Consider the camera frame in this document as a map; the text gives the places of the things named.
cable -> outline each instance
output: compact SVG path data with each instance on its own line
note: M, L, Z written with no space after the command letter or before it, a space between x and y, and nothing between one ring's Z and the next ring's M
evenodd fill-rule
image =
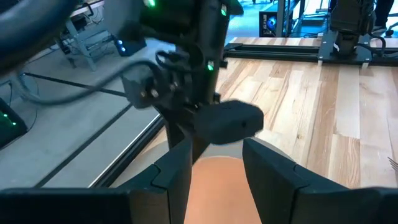
M96 19L98 17L98 15L100 14L100 10L98 10L98 8L95 9L95 11L97 12L95 17L93 19Z
M322 33L324 31L326 31L327 29L323 29L321 30L319 33ZM291 37L292 34L305 34L303 37L304 38L316 38L318 37L319 33L310 33L310 32L293 32L291 34L289 34L289 37Z
M308 7L308 2L309 1L306 1L305 2L305 6L304 6L304 11L303 11L303 15L305 14L305 11L307 10L307 7Z
M10 80L11 80L12 84L15 85L15 87L20 92L20 94L27 101L29 101L35 105L41 105L41 106L65 105L65 104L72 103L76 100L81 100L83 98L86 98L87 96L90 96L91 94L99 91L100 89L104 88L106 85L110 84L115 79L122 77L125 74L125 72L127 72L128 70L130 70L133 67L136 67L138 65L147 65L152 70L154 75L158 75L161 72L160 68L151 61L138 61L138 62L129 63L129 64L121 67L118 71L114 72L109 77L100 81L98 84L96 84L91 89L83 90L83 91L81 91L79 93L75 93L73 95L64 96L59 99L51 99L51 100L44 100L44 99L41 99L40 97L38 97L37 95L32 94L30 92L30 90L24 85L21 77L18 75L19 71L14 72L14 74L11 75Z
M357 46L363 47L365 49L368 49L370 52L372 52L374 55L377 55L379 57L396 57L398 54L385 54L384 52L386 51L386 40L383 37L376 36L372 33L369 33L369 36L371 39L379 39L381 40L381 50L376 50L373 47L370 47L366 44L358 43Z
M11 107L11 101L12 101L12 83L8 83L8 85L10 86L10 100L8 102L8 106Z
M9 142L8 144L6 144L3 147L0 147L0 151L2 151L3 149L7 148L8 146L10 146L12 143L16 142L18 139L20 139L23 135L19 136L18 138L15 138L14 140L12 140L11 142Z
M33 81L35 81L35 83L36 83L36 94L37 94L37 96L40 96L40 90L39 90L39 84L37 83L37 80L34 78L34 77L32 77L33 78ZM30 130L32 130L32 128L35 126L35 123L36 123L36 121L37 121L37 114L39 113L39 109L38 108L36 108L36 112L35 112L35 119L33 120L33 122L32 122L32 124L30 125L30 127L28 128L28 130L27 130L27 132L29 132Z
M186 72L186 73L195 73L195 72L199 72L200 70L204 69L205 60L206 60L205 54L203 53L201 48L196 43L191 42L189 40L180 39L180 38L174 37L172 35L159 34L156 31L154 31L153 29L143 29L142 27L138 31L138 34L139 33L141 33L142 36L152 37L152 38L155 38L158 40L163 40L166 42L174 43L176 46L179 46L179 47L187 49L188 51L191 51L190 53L192 55L199 56L199 61L197 62L197 66L194 68L191 68L189 70L189 69L183 68L179 65L169 65L169 64L166 64L165 62L161 61L159 56L167 58L167 59L171 59L171 61L173 59L179 59L179 58L177 58L177 54L169 54L164 51L159 51L159 52L156 52L155 59L156 59L156 62L161 67L167 68L167 69L169 69L171 71L175 71L175 72Z
M90 18L89 16L87 16L86 14L83 13L83 15L89 19L92 23L95 23L96 25L100 24L102 21L104 21L104 18L100 19L99 21L94 21L92 18Z

metal stand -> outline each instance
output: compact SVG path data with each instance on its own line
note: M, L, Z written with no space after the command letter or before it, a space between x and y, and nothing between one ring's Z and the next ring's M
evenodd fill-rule
M105 31L104 25L100 23L94 28L94 30L84 31L80 34L76 30L75 26L73 25L70 19L67 20L67 23L65 25L70 35L72 36L73 40L75 40L80 52L85 56L91 71L95 71L97 67L94 63L93 57L90 54L90 51L87 50L86 45L84 44L84 40L86 40L89 37L92 37L95 34L99 34L100 32Z
M286 60L295 62L341 63L347 65L398 66L396 58L384 58L372 55L368 49L357 47L351 57L341 58L333 51L335 33L329 32L322 38L320 47L307 46L275 46L275 45L249 45L230 43L224 48L224 58L249 58L261 60ZM369 45L369 36L359 38L359 42ZM386 54L398 52L398 48L386 48Z

